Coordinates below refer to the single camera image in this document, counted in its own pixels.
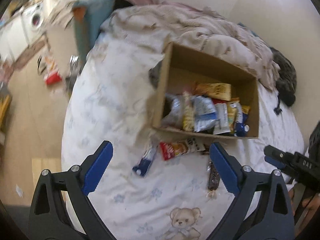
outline yellow snack package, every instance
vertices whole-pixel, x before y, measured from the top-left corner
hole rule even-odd
[[[242,113],[249,114],[250,106],[242,106]]]
[[[250,106],[242,106],[243,122],[247,121],[250,111]]]
[[[182,127],[187,132],[193,132],[195,126],[195,115],[191,102],[192,95],[189,92],[184,91],[182,97],[184,101]]]
[[[234,125],[236,114],[237,114],[237,103],[240,102],[240,98],[231,98],[229,102],[227,102],[227,111],[228,111],[228,123],[230,132],[234,132]]]
[[[200,96],[206,95],[211,98],[230,101],[231,85],[225,83],[196,84],[195,94]]]

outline teddy bear print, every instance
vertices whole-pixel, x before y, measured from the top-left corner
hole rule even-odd
[[[194,225],[201,215],[199,208],[175,208],[170,213],[172,228],[163,234],[163,240],[198,240],[201,234]]]

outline blue gripper pad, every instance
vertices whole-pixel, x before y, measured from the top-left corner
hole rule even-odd
[[[90,192],[94,192],[96,190],[106,168],[108,167],[113,157],[112,143],[104,141],[101,144],[101,146],[97,149],[97,151],[93,155],[90,155],[88,157],[91,156],[95,157],[95,159],[93,160],[91,166],[84,175],[84,184],[81,189],[83,194],[86,196],[88,196]]]
[[[226,186],[227,191],[237,196],[240,193],[240,189],[238,187],[238,177],[231,165],[229,164],[228,160],[218,149],[216,144],[217,143],[213,143],[210,146],[210,158],[215,168],[217,169],[224,185]]]
[[[267,163],[270,163],[271,165],[273,166],[276,166],[279,170],[281,169],[284,169],[285,168],[285,164],[284,163],[281,163],[279,161],[276,161],[275,159],[269,157],[269,156],[265,156],[264,157],[264,160],[267,162]]]

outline washing machine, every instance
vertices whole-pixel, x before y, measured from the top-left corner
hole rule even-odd
[[[41,28],[44,22],[42,2],[26,8],[22,13],[22,20],[28,44],[32,45],[43,34]]]

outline wooden floor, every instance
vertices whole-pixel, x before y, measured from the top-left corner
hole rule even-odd
[[[68,96],[63,83],[48,89],[43,77],[38,76],[39,54],[22,70],[15,71],[9,82],[12,103],[5,146],[0,148],[0,199],[5,205],[30,205],[41,171],[61,170]]]

